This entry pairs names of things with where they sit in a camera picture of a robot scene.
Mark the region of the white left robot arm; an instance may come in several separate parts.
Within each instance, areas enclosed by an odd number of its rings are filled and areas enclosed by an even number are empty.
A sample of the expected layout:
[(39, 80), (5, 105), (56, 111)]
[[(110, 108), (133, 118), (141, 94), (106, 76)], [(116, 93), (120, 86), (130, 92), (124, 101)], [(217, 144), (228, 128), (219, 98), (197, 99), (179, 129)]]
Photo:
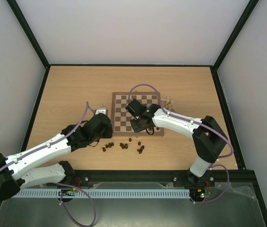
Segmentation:
[(100, 139), (112, 138), (112, 123), (103, 114), (95, 114), (90, 120), (80, 120), (63, 129), (48, 141), (29, 150), (5, 157), (0, 153), (0, 201), (7, 200), (20, 190), (41, 183), (70, 182), (71, 173), (66, 162), (51, 168), (40, 165), (61, 155), (86, 148)]

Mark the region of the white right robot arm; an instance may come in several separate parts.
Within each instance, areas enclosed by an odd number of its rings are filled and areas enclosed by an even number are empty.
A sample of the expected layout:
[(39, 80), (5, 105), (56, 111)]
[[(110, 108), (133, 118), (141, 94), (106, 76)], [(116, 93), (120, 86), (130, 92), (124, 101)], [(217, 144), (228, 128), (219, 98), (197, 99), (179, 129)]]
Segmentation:
[(133, 117), (130, 124), (135, 133), (165, 128), (193, 140), (197, 157), (187, 173), (187, 179), (193, 185), (199, 185), (204, 181), (205, 172), (218, 159), (228, 140), (211, 116), (204, 119), (187, 117), (170, 112), (158, 104), (146, 107), (136, 99), (129, 102), (126, 110)]

